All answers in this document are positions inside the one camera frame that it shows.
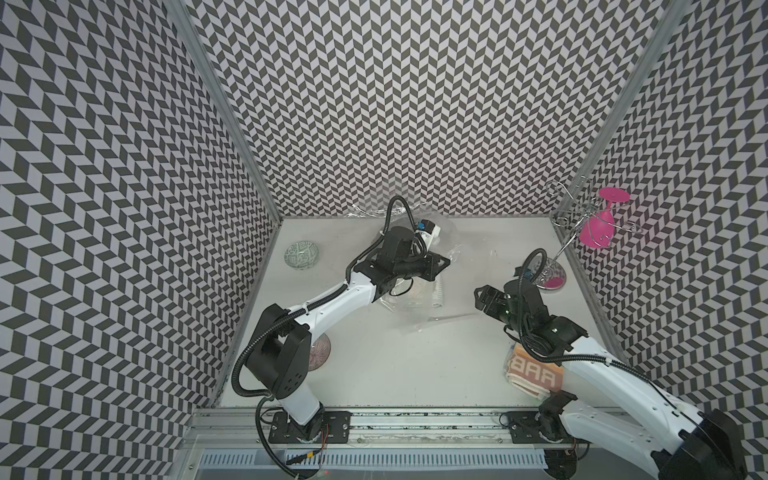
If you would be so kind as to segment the clear plastic vacuum bag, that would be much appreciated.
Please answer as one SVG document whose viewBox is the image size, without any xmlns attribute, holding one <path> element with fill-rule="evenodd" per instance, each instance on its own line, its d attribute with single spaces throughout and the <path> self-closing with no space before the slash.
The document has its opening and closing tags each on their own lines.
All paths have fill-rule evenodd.
<svg viewBox="0 0 768 480">
<path fill-rule="evenodd" d="M 400 318 L 400 328 L 421 332 L 478 315 L 474 290 L 494 282 L 493 262 L 500 258 L 490 234 L 478 219 L 450 218 L 436 207 L 417 200 L 411 206 L 416 221 L 427 220 L 440 228 L 430 249 L 450 261 L 437 278 L 399 280 L 394 291 L 379 301 Z"/>
</svg>

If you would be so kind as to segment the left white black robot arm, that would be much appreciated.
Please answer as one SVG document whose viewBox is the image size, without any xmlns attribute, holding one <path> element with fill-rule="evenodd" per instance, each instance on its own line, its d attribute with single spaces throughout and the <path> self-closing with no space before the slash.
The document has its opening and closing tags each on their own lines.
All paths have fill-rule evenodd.
<svg viewBox="0 0 768 480">
<path fill-rule="evenodd" d="M 325 430 L 325 408 L 305 383 L 311 347 L 332 326 L 390 293 L 401 280 L 435 281 L 450 260 L 432 250 L 441 227 L 420 220 L 389 226 L 361 256 L 345 279 L 300 305 L 268 306 L 233 366 L 230 383 L 243 398 L 271 396 L 287 415 L 291 434 L 313 441 Z"/>
</svg>

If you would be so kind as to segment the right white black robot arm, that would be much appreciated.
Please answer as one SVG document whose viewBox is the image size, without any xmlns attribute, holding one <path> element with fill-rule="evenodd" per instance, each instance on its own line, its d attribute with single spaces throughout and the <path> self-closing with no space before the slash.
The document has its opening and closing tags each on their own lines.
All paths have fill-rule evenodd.
<svg viewBox="0 0 768 480">
<path fill-rule="evenodd" d="M 518 333 L 523 345 L 544 345 L 535 360 L 561 366 L 606 395 L 629 415 L 621 420 L 577 395 L 553 393 L 539 407 L 541 436 L 585 440 L 634 464 L 657 479 L 744 479 L 741 427 L 726 413 L 705 413 L 664 392 L 643 374 L 605 350 L 588 332 L 552 315 L 539 290 L 525 278 L 498 290 L 474 291 L 475 307 Z"/>
</svg>

